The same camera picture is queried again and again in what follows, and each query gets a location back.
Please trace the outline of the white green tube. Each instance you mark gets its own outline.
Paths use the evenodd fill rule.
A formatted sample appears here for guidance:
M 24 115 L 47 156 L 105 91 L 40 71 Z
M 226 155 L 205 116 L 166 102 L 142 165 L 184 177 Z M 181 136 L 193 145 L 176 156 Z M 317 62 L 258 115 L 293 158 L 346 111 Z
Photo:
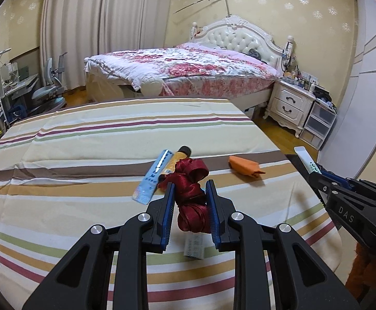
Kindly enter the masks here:
M 317 166 L 316 162 L 313 160 L 313 158 L 310 156 L 308 151 L 304 146 L 296 146 L 294 148 L 294 152 L 298 156 L 298 158 L 303 163 L 304 167 L 306 168 L 308 174 L 311 174 L 313 172 L 321 173 L 319 167 Z

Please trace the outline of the orange paper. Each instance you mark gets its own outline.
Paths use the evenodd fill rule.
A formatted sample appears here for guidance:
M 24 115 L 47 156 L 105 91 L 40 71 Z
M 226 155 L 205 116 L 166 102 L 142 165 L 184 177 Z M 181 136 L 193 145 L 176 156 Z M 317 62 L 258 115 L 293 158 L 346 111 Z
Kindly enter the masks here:
M 235 172 L 255 179 L 266 173 L 261 169 L 259 163 L 234 155 L 228 157 L 228 165 Z

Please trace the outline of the blue sachet packet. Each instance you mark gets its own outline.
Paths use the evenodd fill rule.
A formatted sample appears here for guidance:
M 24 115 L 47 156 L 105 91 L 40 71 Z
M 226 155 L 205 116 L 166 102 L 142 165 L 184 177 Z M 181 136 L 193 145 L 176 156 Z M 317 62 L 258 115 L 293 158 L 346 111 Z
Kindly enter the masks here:
M 140 184 L 136 187 L 132 196 L 134 201 L 143 205 L 150 203 L 158 185 L 158 178 L 172 156 L 173 153 L 170 150 L 163 150 L 156 158 Z

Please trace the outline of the dark red ribbon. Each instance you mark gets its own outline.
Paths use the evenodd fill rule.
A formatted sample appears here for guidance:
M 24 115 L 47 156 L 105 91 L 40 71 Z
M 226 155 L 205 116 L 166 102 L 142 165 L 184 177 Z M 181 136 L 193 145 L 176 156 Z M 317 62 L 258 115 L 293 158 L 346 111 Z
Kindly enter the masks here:
M 200 181 L 209 170 L 201 159 L 184 158 L 175 165 L 172 174 L 159 180 L 158 188 L 166 191 L 167 184 L 174 185 L 174 201 L 179 209 L 177 223 L 183 232 L 210 233 L 206 194 Z

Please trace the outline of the plastic drawer unit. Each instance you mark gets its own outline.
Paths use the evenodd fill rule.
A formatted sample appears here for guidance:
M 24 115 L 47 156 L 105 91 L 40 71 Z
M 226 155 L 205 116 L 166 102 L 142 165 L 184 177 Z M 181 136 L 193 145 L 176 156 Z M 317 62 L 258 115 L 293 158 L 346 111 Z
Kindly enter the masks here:
M 337 112 L 333 106 L 316 99 L 306 118 L 300 139 L 314 149 L 320 150 L 332 130 L 336 118 Z

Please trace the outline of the white wardrobe door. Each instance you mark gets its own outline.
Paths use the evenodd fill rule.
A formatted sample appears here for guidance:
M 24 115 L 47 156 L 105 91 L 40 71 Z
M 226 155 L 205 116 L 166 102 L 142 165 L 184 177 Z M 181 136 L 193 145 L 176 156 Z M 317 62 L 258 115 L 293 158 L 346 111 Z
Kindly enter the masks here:
M 355 178 L 376 152 L 376 0 L 357 0 L 357 45 L 337 122 L 319 152 L 319 163 Z

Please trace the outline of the white nightstand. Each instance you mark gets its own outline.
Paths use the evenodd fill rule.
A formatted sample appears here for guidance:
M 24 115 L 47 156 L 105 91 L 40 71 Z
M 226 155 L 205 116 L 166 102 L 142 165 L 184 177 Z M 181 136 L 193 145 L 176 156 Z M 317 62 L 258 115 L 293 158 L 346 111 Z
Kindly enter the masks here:
M 263 119 L 271 117 L 281 127 L 294 130 L 295 137 L 299 138 L 314 101 L 313 93 L 277 80 L 274 82 Z

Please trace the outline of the striped bed sheet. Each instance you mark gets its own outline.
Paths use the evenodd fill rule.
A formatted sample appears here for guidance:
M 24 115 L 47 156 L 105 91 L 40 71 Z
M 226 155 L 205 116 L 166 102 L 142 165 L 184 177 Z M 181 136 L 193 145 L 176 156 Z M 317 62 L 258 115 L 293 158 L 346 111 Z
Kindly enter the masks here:
M 163 192 L 158 177 L 186 146 L 199 184 L 261 225 L 290 225 L 332 269 L 342 241 L 279 148 L 225 99 L 90 104 L 14 124 L 0 139 L 0 292 L 20 309 L 92 226 L 123 225 Z

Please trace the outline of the white tufted bed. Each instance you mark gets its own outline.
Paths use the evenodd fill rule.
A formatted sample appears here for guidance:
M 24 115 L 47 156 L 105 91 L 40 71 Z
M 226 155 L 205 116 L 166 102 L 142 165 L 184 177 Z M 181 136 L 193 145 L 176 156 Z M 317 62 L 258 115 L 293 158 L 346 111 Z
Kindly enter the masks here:
M 91 100 L 160 96 L 237 99 L 261 94 L 282 75 L 285 48 L 257 25 L 231 15 L 206 26 L 193 24 L 186 43 L 168 48 L 120 50 L 84 60 Z

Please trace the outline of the pink floral quilt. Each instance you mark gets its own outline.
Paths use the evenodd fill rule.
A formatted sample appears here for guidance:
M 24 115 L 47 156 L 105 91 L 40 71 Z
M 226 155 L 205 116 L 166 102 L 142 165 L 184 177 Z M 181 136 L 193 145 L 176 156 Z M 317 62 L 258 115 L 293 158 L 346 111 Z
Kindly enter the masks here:
M 273 81 L 279 71 L 243 52 L 183 43 L 171 48 L 122 50 L 84 59 L 85 72 L 125 81 L 140 91 L 147 83 L 192 76 L 257 77 Z

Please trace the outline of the grey desk chair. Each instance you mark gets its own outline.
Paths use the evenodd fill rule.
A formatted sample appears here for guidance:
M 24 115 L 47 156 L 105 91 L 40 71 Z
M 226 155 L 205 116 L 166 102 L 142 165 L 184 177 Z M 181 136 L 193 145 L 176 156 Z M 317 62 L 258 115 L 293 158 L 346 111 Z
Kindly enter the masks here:
M 63 96 L 65 89 L 62 84 L 62 76 L 65 71 L 64 58 L 67 52 L 61 54 L 58 58 L 58 66 L 53 68 L 53 59 L 50 57 L 45 65 L 44 80 L 46 85 L 34 91 L 31 100 L 33 109 L 31 115 L 38 115 L 57 111 L 66 106 Z

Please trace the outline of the study desk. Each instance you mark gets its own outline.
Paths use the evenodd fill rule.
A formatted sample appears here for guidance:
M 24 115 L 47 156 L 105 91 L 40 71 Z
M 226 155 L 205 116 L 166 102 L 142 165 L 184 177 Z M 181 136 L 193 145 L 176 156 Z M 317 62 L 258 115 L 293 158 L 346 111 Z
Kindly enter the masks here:
M 8 123 L 16 117 L 11 113 L 11 100 L 16 101 L 29 93 L 36 86 L 38 77 L 38 74 L 33 74 L 21 81 L 17 63 L 0 65 L 0 102 Z

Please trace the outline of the beige curtains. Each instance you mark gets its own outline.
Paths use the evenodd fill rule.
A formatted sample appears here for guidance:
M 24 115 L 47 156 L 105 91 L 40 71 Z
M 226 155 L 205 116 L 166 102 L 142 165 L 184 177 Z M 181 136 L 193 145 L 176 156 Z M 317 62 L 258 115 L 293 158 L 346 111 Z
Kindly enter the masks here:
M 63 55 L 63 87 L 84 86 L 87 57 L 163 47 L 169 9 L 170 0 L 44 0 L 41 63 Z

